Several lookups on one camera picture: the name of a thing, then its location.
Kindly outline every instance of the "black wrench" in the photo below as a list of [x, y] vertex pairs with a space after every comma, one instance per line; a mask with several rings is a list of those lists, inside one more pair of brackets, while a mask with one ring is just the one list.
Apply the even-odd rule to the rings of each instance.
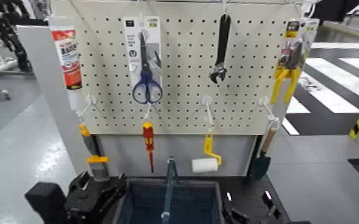
[[224, 67], [225, 52], [227, 51], [228, 34], [230, 33], [231, 17], [223, 14], [220, 19], [218, 50], [215, 68], [209, 73], [210, 79], [217, 84], [217, 77], [224, 81], [227, 69]]

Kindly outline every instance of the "yellow pliers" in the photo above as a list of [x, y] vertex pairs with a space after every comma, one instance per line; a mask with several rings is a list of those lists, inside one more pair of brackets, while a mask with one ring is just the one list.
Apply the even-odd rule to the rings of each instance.
[[292, 51], [290, 57], [285, 63], [285, 66], [277, 66], [274, 73], [274, 78], [276, 82], [273, 88], [273, 94], [271, 96], [270, 103], [275, 104], [277, 102], [278, 93], [280, 92], [280, 87], [284, 79], [291, 78], [291, 84], [288, 87], [288, 90], [284, 97], [284, 103], [288, 103], [291, 100], [293, 91], [298, 84], [298, 79], [301, 74], [301, 65], [299, 66], [300, 59], [302, 57], [302, 43], [298, 45]]

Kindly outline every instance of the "white pegboard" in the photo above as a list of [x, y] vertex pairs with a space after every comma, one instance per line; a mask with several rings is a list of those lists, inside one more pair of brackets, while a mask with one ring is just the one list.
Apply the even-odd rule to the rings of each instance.
[[208, 73], [215, 63], [220, 3], [54, 2], [57, 14], [74, 17], [85, 94], [98, 99], [85, 115], [91, 133], [140, 134], [147, 106], [131, 96], [124, 16], [158, 15], [162, 27], [163, 98], [150, 118], [156, 134], [204, 134], [208, 122], [202, 97], [211, 105], [215, 134], [261, 135], [267, 112], [257, 102], [271, 96], [274, 66], [286, 22], [296, 16], [289, 4], [227, 4], [232, 23], [223, 83]]

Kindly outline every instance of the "red screwdriver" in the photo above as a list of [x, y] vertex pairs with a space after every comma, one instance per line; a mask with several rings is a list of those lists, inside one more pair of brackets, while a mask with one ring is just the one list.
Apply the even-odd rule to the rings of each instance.
[[145, 139], [146, 151], [149, 153], [149, 161], [150, 161], [150, 171], [154, 173], [153, 166], [153, 150], [154, 150], [154, 133], [153, 133], [153, 124], [150, 122], [143, 123], [143, 138]]

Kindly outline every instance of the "white hook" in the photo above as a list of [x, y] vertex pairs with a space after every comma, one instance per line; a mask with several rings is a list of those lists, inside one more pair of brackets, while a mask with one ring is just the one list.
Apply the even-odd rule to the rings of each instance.
[[150, 109], [151, 109], [151, 103], [147, 103], [147, 111], [145, 113], [145, 116], [143, 117], [143, 121], [146, 120], [147, 118], [149, 118], [149, 112], [150, 112]]
[[267, 129], [270, 129], [273, 126], [273, 124], [276, 123], [277, 126], [276, 126], [275, 130], [279, 130], [279, 128], [281, 126], [280, 119], [273, 114], [273, 112], [270, 110], [270, 108], [268, 108], [268, 106], [267, 106], [268, 105], [268, 97], [267, 96], [260, 97], [258, 104], [259, 104], [259, 106], [264, 107], [267, 110], [267, 113], [268, 113], [267, 119], [269, 120]]
[[97, 107], [97, 99], [96, 97], [94, 97], [92, 94], [88, 94], [85, 97], [85, 101], [86, 101], [86, 106], [85, 108], [81, 111], [81, 110], [77, 110], [75, 111], [76, 115], [79, 117], [79, 119], [81, 119], [81, 121], [83, 121], [83, 115], [85, 114], [85, 112], [89, 109], [90, 106], [94, 106], [96, 108], [96, 110], [102, 114], [102, 112], [100, 111], [100, 109]]
[[224, 10], [224, 13], [225, 14], [228, 14], [228, 11], [227, 11], [227, 0], [221, 0], [222, 2], [222, 8]]
[[213, 99], [212, 99], [212, 97], [210, 97], [209, 95], [205, 95], [205, 96], [202, 98], [202, 104], [206, 106], [207, 111], [208, 111], [208, 116], [209, 116], [208, 119], [209, 119], [209, 122], [210, 122], [211, 125], [214, 125], [212, 113], [211, 113], [211, 111], [210, 111], [210, 104], [212, 103], [212, 101], [213, 101]]

